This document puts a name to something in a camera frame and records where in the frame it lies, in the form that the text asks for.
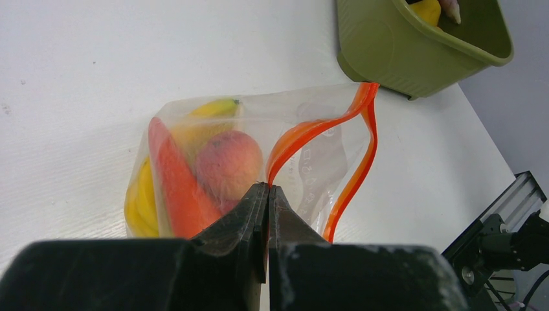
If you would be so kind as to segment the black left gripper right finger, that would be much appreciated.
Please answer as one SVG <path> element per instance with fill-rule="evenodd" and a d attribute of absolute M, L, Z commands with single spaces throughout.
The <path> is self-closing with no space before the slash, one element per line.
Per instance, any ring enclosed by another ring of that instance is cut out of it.
<path fill-rule="evenodd" d="M 272 310 L 467 310 L 457 276 L 433 248 L 332 244 L 269 191 Z"/>

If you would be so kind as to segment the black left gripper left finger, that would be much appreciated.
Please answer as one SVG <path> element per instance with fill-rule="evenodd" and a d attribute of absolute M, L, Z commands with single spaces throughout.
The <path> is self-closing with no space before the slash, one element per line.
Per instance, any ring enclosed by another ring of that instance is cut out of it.
<path fill-rule="evenodd" d="M 269 187 L 187 239 L 49 240 L 1 279 L 2 310 L 259 310 Z"/>

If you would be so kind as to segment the orange carrot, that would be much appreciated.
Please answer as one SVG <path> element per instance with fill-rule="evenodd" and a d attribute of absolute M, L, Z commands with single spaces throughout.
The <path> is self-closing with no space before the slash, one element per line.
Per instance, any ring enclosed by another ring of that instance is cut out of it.
<path fill-rule="evenodd" d="M 148 144 L 172 232 L 176 237 L 193 238 L 219 220 L 221 212 L 158 117 L 149 123 Z"/>

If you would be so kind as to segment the yellow banana bunch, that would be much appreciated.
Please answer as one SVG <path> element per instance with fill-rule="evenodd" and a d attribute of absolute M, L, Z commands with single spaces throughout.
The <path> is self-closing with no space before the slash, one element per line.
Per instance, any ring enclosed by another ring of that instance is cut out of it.
<path fill-rule="evenodd" d="M 238 128 L 236 121 L 199 124 L 198 119 L 228 119 L 241 113 L 240 101 L 222 98 L 203 104 L 170 128 L 175 143 L 192 166 L 198 151 L 213 136 Z M 159 237 L 159 223 L 150 158 L 139 156 L 134 167 L 124 204 L 128 235 L 137 238 Z"/>

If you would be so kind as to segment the peach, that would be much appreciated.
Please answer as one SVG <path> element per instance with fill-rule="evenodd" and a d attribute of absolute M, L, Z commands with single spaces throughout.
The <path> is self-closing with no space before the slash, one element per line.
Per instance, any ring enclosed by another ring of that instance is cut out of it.
<path fill-rule="evenodd" d="M 262 165 L 256 140 L 242 131 L 230 130 L 215 135 L 199 151 L 195 172 L 214 196 L 238 200 L 256 182 Z"/>

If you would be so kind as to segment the clear zip top bag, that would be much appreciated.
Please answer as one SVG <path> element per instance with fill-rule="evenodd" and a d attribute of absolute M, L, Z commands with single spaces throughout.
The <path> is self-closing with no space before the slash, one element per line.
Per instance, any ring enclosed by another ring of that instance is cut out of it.
<path fill-rule="evenodd" d="M 362 82 L 266 95 L 190 98 L 165 104 L 152 118 L 160 118 L 170 131 L 184 116 L 203 104 L 222 98 L 239 100 L 242 109 L 237 117 L 198 119 L 196 122 L 236 121 L 238 128 L 235 130 L 250 135 L 262 151 L 263 165 L 255 183 L 281 187 L 292 210 L 322 238 L 332 241 L 340 217 L 374 162 L 378 145 L 375 119 L 378 90 L 379 84 Z M 137 157 L 150 158 L 148 126 Z M 197 178 L 195 162 L 190 167 Z M 152 165 L 151 172 L 158 238 L 176 237 Z M 198 182 L 216 202 L 221 217 L 243 198 L 220 199 Z"/>

